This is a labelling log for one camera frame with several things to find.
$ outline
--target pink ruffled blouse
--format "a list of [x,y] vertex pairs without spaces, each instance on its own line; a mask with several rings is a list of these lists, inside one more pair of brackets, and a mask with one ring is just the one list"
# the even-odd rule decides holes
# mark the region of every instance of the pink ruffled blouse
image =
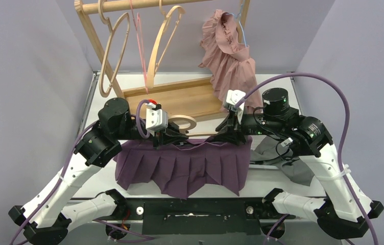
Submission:
[[[257,85],[255,61],[249,55],[249,46],[237,41],[238,32],[234,16],[220,9],[203,25],[201,47],[205,50],[199,67],[207,67],[212,72],[210,82],[214,95],[223,101],[229,89],[248,93]],[[258,91],[245,102],[245,112],[262,106]]]

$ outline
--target black actuator motor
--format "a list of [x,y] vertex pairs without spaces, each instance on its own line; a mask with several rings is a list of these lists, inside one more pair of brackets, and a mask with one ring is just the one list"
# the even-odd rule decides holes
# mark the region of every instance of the black actuator motor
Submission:
[[290,110],[288,91],[283,88],[271,88],[261,97],[265,115],[282,116]]

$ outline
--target white cable tie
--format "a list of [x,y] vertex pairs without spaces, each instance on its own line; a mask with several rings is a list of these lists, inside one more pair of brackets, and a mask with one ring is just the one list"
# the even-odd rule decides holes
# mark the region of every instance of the white cable tie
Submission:
[[72,185],[71,183],[69,183],[68,181],[66,181],[66,180],[64,179],[64,177],[61,176],[61,172],[60,172],[60,171],[57,173],[57,175],[58,175],[58,177],[60,178],[60,180],[61,180],[62,182],[64,182],[68,187],[77,187],[77,188],[81,188],[81,186],[79,186],[79,185]]
[[351,173],[351,170],[348,169],[348,164],[344,164],[344,170],[339,172],[337,175],[334,175],[332,177],[318,177],[318,176],[316,176],[316,178],[319,181],[334,181],[337,179],[341,179],[344,175],[347,175],[349,173]]

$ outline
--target wooden board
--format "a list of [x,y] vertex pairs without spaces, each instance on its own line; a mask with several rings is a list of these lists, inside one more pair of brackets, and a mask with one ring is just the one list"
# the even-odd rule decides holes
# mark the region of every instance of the wooden board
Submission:
[[[145,88],[123,90],[129,102],[130,111],[136,113],[136,107],[141,100],[152,99],[162,104],[162,109],[168,115],[187,115],[196,120],[209,120],[225,117],[221,113],[222,102],[213,95],[210,78],[192,79],[155,85],[149,94]],[[145,107],[141,108],[140,115],[145,117]]]

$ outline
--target purple cloth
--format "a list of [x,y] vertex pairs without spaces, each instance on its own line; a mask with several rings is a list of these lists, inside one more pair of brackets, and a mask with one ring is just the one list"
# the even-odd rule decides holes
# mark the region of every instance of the purple cloth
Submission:
[[190,139],[193,145],[164,145],[155,150],[149,140],[129,140],[114,158],[115,179],[130,184],[153,180],[162,194],[186,199],[204,184],[223,185],[239,195],[245,186],[252,138],[239,146]]

